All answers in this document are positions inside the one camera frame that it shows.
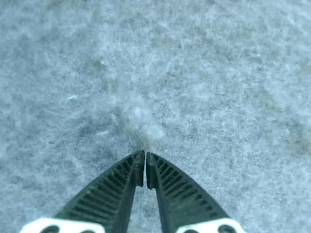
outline fabric surface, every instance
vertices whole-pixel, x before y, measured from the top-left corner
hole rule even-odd
[[[311,227],[311,2],[0,1],[0,223],[152,151],[247,232]],[[129,233],[158,233],[137,188]]]

